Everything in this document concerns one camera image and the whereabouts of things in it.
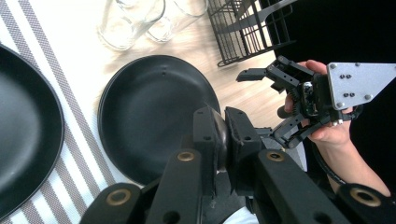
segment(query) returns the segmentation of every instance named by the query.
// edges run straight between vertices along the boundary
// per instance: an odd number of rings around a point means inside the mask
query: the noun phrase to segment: human arm
[[[300,65],[308,69],[326,74],[326,65],[323,63],[309,60],[300,63]],[[288,96],[285,101],[285,112],[292,111],[292,100]],[[344,113],[350,112],[351,109],[343,111]],[[330,123],[325,125],[308,137],[314,142],[323,160],[326,161],[328,166],[338,174],[347,183],[362,184],[372,189],[376,189],[385,196],[390,196],[389,189],[381,180],[381,178],[370,168],[355,148],[349,136],[350,121],[345,121],[343,124],[332,126]],[[332,189],[337,191],[339,185],[336,184],[331,178],[329,181]]]

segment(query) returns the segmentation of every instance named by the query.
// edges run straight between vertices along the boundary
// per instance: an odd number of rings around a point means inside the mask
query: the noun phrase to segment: finger
[[[298,64],[303,66],[303,67],[306,67],[306,62],[299,62]]]
[[[306,67],[314,72],[321,73],[322,75],[327,74],[327,68],[324,63],[319,63],[314,60],[306,61]]]

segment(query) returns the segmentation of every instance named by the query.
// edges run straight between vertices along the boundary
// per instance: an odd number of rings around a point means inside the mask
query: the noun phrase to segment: dish rack
[[[238,11],[245,8],[243,4],[246,1],[250,1],[251,6],[242,16],[238,16],[238,13],[241,13]],[[222,32],[224,27],[250,15],[257,15],[258,11],[279,0],[210,0],[208,2],[207,12],[222,58],[222,61],[218,63],[219,67],[241,62],[295,42],[290,40],[285,22],[285,18],[292,13],[291,5],[270,14],[264,22],[258,25],[224,33]]]

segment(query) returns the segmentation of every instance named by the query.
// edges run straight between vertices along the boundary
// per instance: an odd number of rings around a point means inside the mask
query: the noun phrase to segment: drinking glass
[[[110,48],[127,50],[165,10],[164,0],[107,0],[97,26],[100,39]]]
[[[165,0],[163,16],[146,32],[157,42],[166,42],[190,24],[201,18],[207,11],[207,0]]]

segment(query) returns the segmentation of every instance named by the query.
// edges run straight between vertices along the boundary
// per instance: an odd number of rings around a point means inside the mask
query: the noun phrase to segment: cable
[[[332,168],[330,168],[326,161],[323,160],[323,157],[320,155],[319,150],[317,145],[315,145],[314,143],[312,143],[312,151],[313,154],[315,156],[315,159],[317,160],[319,166],[322,168],[322,170],[326,173],[327,176],[329,176],[332,180],[335,181],[335,183],[339,184],[339,185],[345,185],[345,181],[343,179],[341,179],[340,176],[338,176],[333,170]]]

